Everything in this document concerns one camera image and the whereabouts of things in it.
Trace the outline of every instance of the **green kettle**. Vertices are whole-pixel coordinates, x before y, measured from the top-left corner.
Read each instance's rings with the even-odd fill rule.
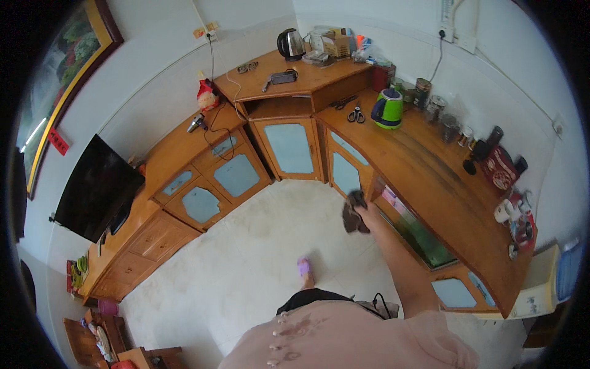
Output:
[[[398,129],[402,125],[404,100],[395,89],[381,90],[371,111],[371,119],[384,129]]]

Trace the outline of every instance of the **foot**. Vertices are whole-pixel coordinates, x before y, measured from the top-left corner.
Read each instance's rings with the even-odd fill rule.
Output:
[[[309,259],[306,257],[300,257],[297,261],[297,268],[299,269],[299,275],[303,278],[303,287],[301,290],[314,288],[316,282],[313,280],[313,273]]]

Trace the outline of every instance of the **floor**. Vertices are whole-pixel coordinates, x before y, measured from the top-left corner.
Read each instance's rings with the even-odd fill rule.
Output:
[[[338,192],[318,181],[284,180],[260,191],[124,298],[135,345],[182,346],[190,368],[216,368],[245,331],[270,320],[300,289],[296,261],[305,254],[317,287],[366,301],[381,292],[399,303],[373,238],[344,231],[342,205]],[[526,339],[520,320],[447,320],[480,354],[481,369],[518,362]]]

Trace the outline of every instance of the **pink bucket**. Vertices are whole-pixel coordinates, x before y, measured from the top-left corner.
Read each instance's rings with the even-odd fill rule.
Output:
[[[103,315],[117,315],[119,307],[109,300],[99,300],[99,312]]]

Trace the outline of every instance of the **picture frame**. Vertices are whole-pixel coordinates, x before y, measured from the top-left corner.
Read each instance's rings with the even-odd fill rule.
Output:
[[[106,0],[85,0],[68,17],[35,68],[17,117],[17,146],[24,154],[30,200],[50,129],[59,125],[84,84],[122,43]]]

